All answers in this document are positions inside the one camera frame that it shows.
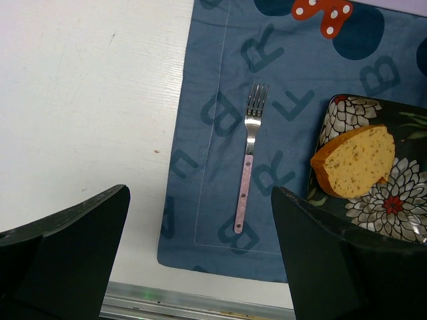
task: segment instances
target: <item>red flower center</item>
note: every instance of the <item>red flower center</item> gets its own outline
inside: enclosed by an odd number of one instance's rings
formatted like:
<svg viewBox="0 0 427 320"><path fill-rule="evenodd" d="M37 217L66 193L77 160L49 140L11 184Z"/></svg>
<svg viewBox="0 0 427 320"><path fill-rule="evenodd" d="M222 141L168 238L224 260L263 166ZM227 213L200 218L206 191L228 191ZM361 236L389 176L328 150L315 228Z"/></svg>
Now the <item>red flower center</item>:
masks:
<svg viewBox="0 0 427 320"><path fill-rule="evenodd" d="M403 201L399 199L399 196L393 197L390 195L382 204L382 207L385 208L387 214L393 213L397 215L399 211L403 210Z"/></svg>
<svg viewBox="0 0 427 320"><path fill-rule="evenodd" d="M339 95L339 96L335 97L334 103L337 105L340 101L345 101L346 99L347 99L347 97L345 95Z"/></svg>

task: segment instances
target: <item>fork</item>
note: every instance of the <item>fork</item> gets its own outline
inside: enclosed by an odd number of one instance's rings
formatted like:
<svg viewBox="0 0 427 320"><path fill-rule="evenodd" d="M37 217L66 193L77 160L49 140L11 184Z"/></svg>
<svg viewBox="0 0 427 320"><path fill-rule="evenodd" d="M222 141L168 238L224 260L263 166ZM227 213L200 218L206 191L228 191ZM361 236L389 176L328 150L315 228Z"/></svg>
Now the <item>fork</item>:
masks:
<svg viewBox="0 0 427 320"><path fill-rule="evenodd" d="M261 126L262 113L266 104L266 97L269 85L265 83L254 83L248 97L246 107L245 127L248 132L246 139L245 161L243 165L242 181L240 182L240 192L236 220L234 222L234 232L241 233L245 220L246 202L248 201L249 184L251 181L252 163L254 160L255 136Z"/></svg>

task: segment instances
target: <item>bread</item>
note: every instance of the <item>bread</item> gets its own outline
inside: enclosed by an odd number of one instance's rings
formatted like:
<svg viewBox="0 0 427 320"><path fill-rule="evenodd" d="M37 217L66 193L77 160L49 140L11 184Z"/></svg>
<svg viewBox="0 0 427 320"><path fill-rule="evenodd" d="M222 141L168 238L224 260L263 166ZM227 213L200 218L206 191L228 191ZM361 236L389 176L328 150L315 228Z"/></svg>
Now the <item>bread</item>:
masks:
<svg viewBox="0 0 427 320"><path fill-rule="evenodd" d="M384 125L343 133L325 144L310 161L320 187L329 195L354 198L377 182L388 181L394 139Z"/></svg>

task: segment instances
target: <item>white wooden surface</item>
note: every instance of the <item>white wooden surface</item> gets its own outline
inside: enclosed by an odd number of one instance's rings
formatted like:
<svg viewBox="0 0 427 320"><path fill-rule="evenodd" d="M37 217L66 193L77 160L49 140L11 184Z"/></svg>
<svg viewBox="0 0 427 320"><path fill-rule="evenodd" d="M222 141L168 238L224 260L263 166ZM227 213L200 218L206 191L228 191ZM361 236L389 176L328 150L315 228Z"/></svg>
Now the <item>white wooden surface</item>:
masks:
<svg viewBox="0 0 427 320"><path fill-rule="evenodd" d="M426 15L425 0L412 1L406 10ZM0 231L125 183L132 200L112 281L292 307L284 284L157 263L192 6L0 1Z"/></svg>

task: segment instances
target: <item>dark blue circle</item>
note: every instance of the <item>dark blue circle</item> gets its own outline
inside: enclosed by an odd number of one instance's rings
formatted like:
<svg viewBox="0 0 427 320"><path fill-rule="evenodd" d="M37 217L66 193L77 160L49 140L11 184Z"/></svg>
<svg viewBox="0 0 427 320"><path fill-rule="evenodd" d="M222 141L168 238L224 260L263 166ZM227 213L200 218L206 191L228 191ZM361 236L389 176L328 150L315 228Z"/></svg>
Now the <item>dark blue circle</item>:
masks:
<svg viewBox="0 0 427 320"><path fill-rule="evenodd" d="M270 17L289 15L295 0L254 0L258 11Z"/></svg>
<svg viewBox="0 0 427 320"><path fill-rule="evenodd" d="M384 34L384 16L370 5L353 4L353 13L332 40L335 50L349 60L361 60L377 50Z"/></svg>
<svg viewBox="0 0 427 320"><path fill-rule="evenodd" d="M421 42L416 51L416 65L421 73L427 77L427 38Z"/></svg>

